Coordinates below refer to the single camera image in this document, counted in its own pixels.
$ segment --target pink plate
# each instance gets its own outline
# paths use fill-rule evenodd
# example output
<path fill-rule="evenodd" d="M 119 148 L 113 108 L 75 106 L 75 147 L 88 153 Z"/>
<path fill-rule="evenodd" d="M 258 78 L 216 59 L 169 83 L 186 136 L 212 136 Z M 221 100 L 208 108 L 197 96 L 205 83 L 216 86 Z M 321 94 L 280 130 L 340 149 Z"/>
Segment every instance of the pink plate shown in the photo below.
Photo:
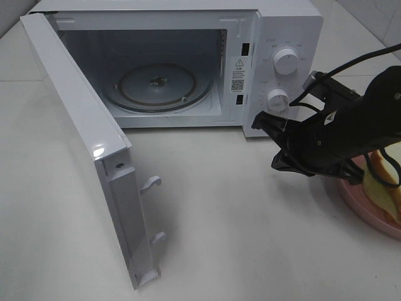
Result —
<path fill-rule="evenodd" d="M 364 158 L 354 158 L 355 163 L 362 165 Z M 401 225 L 387 221 L 384 210 L 376 206 L 365 194 L 362 185 L 351 186 L 346 180 L 339 180 L 342 196 L 351 209 L 370 226 L 401 240 Z"/>

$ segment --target white knob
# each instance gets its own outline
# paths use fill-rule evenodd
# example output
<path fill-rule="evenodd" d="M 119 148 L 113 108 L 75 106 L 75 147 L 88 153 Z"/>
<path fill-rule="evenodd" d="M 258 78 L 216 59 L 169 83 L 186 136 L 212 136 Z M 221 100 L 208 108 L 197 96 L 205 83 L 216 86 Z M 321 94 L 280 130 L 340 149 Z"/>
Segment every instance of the white knob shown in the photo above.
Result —
<path fill-rule="evenodd" d="M 284 48 L 273 58 L 274 68 L 282 75 L 289 75 L 298 68 L 298 55 L 291 48 Z"/>
<path fill-rule="evenodd" d="M 268 108 L 275 112 L 281 112 L 288 107 L 288 95 L 282 89 L 275 89 L 268 93 Z"/>

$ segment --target sticker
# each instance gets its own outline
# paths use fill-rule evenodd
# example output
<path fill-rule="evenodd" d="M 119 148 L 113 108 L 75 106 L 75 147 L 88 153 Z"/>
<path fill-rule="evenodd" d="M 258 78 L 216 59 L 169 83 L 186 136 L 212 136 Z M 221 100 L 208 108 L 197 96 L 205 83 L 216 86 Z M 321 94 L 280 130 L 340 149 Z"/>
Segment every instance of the sticker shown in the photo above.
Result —
<path fill-rule="evenodd" d="M 328 125 L 334 121 L 336 113 L 337 113 L 337 111 L 334 111 L 333 113 L 330 113 L 327 115 L 327 117 L 325 119 L 325 125 Z"/>
<path fill-rule="evenodd" d="M 251 68 L 248 56 L 234 56 L 231 58 L 231 87 L 232 93 L 244 93 L 247 84 L 247 74 Z"/>

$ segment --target open microwave door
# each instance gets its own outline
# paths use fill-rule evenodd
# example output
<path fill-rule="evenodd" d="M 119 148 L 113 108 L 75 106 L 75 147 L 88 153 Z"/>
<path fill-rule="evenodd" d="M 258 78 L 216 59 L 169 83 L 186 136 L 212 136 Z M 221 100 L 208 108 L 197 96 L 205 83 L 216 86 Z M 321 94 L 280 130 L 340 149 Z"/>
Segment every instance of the open microwave door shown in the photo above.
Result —
<path fill-rule="evenodd" d="M 97 173 L 133 287 L 155 278 L 140 190 L 125 137 L 84 74 L 41 13 L 21 17 L 52 99 L 60 103 L 69 147 Z"/>

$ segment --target white microwave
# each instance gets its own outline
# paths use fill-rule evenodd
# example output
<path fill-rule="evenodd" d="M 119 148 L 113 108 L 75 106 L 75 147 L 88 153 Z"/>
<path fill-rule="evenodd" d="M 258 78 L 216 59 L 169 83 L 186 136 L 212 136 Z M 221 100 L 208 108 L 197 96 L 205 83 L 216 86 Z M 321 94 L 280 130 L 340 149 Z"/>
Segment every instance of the white microwave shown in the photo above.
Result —
<path fill-rule="evenodd" d="M 121 128 L 295 119 L 323 22 L 308 0 L 42 0 L 21 21 L 83 172 L 97 174 L 134 288 L 158 275 Z"/>

